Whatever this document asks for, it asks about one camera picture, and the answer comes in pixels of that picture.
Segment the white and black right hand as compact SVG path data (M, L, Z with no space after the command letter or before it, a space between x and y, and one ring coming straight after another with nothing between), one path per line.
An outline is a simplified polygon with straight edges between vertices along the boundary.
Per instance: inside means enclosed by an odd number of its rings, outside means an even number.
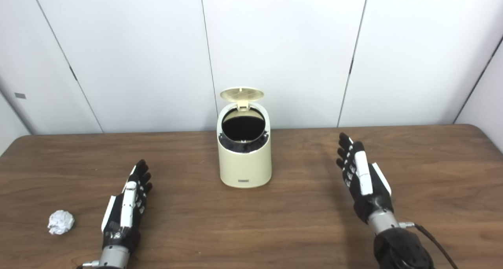
M378 210L393 212L391 187L377 163L368 161L363 143L340 133L338 144L336 164L354 200L356 215L367 223Z

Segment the white and black left hand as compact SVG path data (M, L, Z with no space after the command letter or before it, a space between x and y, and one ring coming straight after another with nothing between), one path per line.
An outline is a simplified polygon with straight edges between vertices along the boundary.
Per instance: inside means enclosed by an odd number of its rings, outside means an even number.
M141 159L133 167L120 194L108 201L101 224L103 248L122 246L133 253L140 243L140 224L152 189L149 166Z

